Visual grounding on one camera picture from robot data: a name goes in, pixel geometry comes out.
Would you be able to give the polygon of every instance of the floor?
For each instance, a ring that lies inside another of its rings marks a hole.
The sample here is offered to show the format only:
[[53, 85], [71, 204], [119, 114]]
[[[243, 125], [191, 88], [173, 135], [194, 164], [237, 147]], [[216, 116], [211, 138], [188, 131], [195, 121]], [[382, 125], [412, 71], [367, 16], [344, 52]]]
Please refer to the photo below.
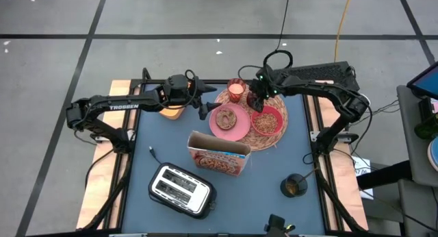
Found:
[[[345, 2], [290, 0], [281, 48], [296, 66], [333, 61]], [[438, 56], [435, 4], [351, 0], [339, 60], [356, 68], [374, 109]], [[284, 7], [285, 0], [0, 0], [2, 236], [74, 230], [94, 147], [66, 127], [71, 101], [106, 95], [113, 79], [139, 78], [144, 66], [155, 79], [187, 68], [205, 79], [235, 77], [276, 47]], [[381, 164], [407, 159], [400, 114], [373, 118], [357, 151]]]

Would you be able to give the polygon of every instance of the donut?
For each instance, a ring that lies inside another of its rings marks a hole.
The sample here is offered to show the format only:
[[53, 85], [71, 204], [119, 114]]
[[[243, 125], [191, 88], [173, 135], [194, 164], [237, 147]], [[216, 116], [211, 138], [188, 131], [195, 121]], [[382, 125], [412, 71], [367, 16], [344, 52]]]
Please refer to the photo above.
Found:
[[234, 127], [237, 117], [233, 110], [222, 108], [216, 115], [216, 124], [223, 130], [228, 130]]

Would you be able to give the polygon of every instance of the wooden board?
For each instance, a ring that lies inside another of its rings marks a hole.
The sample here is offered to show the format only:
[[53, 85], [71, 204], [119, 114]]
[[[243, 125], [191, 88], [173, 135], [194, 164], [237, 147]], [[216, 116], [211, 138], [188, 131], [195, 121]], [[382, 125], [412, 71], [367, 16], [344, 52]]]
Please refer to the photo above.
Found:
[[[316, 125], [316, 123], [318, 122], [316, 119], [316, 115], [314, 114], [315, 107], [313, 105], [313, 98], [308, 97], [308, 100], [313, 129], [318, 129], [318, 125]], [[339, 113], [335, 110], [333, 104], [328, 99], [319, 98], [318, 101], [320, 102], [320, 109], [324, 126], [330, 127], [339, 117]], [[347, 154], [350, 154], [350, 147], [347, 144], [338, 143], [335, 148], [339, 149], [340, 151], [344, 151]], [[342, 204], [345, 206], [351, 216], [356, 220], [356, 222], [364, 229], [368, 229], [365, 211], [363, 210], [362, 199], [359, 194], [359, 186], [356, 180], [355, 168], [352, 164], [351, 158], [347, 157], [346, 154], [338, 151], [332, 151], [330, 154], [330, 158], [339, 200], [342, 202]], [[322, 171], [324, 176], [326, 176], [323, 158], [320, 158], [320, 164], [322, 164]], [[332, 230], [337, 230], [333, 204], [331, 203], [327, 195], [326, 201], [330, 227]], [[345, 223], [344, 229], [346, 231], [349, 230], [347, 224]]]
[[[129, 93], [130, 83], [130, 80], [114, 80], [111, 84], [111, 90], [109, 91], [109, 95], [127, 95]], [[133, 127], [134, 112], [135, 110], [131, 111], [129, 128]], [[122, 127], [124, 116], [124, 110], [106, 112], [103, 115], [103, 122], [115, 128]], [[98, 144], [96, 150], [94, 151], [93, 161], [99, 159], [102, 155], [104, 155], [111, 149], [112, 145], [109, 141], [104, 141], [101, 144]], [[96, 213], [101, 209], [102, 205], [108, 198], [115, 163], [116, 154], [112, 153], [108, 155], [105, 159], [101, 160], [98, 164], [96, 164], [96, 166], [91, 170], [88, 179], [88, 185], [82, 201], [81, 211], [79, 213], [79, 219], [77, 221], [77, 228], [87, 225], [93, 219], [94, 215], [96, 215]], [[113, 205], [112, 216], [115, 217], [112, 217], [109, 224], [110, 227], [116, 226], [119, 205], [120, 196]]]
[[[129, 84], [129, 80], [114, 80], [112, 82], [109, 94], [114, 96], [126, 95], [129, 92]], [[318, 130], [315, 106], [313, 105], [312, 97], [309, 97], [309, 107], [313, 129]], [[339, 114], [336, 112], [335, 108], [328, 99], [320, 99], [320, 108], [324, 126], [328, 127], [337, 119]], [[133, 112], [134, 111], [132, 111], [131, 118], [129, 120], [129, 127], [133, 127]], [[124, 111], [106, 112], [104, 114], [103, 121], [112, 127], [121, 127], [124, 113]], [[109, 142], [103, 142], [102, 144], [99, 144], [94, 152], [93, 161], [108, 152], [111, 148], [112, 146]], [[348, 145], [345, 144], [338, 144], [336, 149], [350, 153]], [[115, 160], [116, 154], [111, 154], [103, 161], [99, 162], [99, 164], [97, 164], [91, 171], [88, 186], [83, 198], [81, 212], [79, 214], [77, 227], [83, 227], [84, 225], [88, 224], [107, 199], [108, 192], [110, 191]], [[320, 158], [320, 164], [322, 165], [322, 172], [324, 176], [326, 176], [326, 167], [322, 158]], [[340, 201], [345, 205], [349, 213], [356, 219], [358, 224], [367, 229], [368, 224], [365, 218], [365, 212], [363, 211], [362, 200], [359, 195], [359, 187], [356, 181], [355, 169], [352, 165], [351, 159], [346, 157], [345, 154], [334, 151], [331, 153], [331, 164], [333, 167], [333, 174], [335, 176], [337, 194]], [[337, 225], [333, 204], [327, 196], [326, 202], [330, 227], [331, 229], [336, 230]], [[116, 200], [112, 209], [113, 214], [112, 219], [110, 219], [110, 227], [116, 226], [119, 205], [120, 197]]]

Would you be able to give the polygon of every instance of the candle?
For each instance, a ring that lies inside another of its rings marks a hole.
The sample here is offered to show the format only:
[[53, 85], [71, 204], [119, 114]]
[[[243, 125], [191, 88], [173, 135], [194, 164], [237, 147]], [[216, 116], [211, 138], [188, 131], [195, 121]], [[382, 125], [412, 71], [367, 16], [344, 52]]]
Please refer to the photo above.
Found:
[[241, 94], [244, 92], [244, 87], [240, 84], [231, 84], [228, 89], [233, 94]]

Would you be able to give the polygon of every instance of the red candle holder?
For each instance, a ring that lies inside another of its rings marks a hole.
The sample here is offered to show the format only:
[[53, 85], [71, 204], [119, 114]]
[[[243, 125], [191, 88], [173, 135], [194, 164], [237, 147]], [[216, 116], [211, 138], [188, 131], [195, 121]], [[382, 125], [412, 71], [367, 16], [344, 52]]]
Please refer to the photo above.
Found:
[[227, 84], [230, 101], [237, 103], [245, 92], [246, 84], [242, 79], [230, 79]]

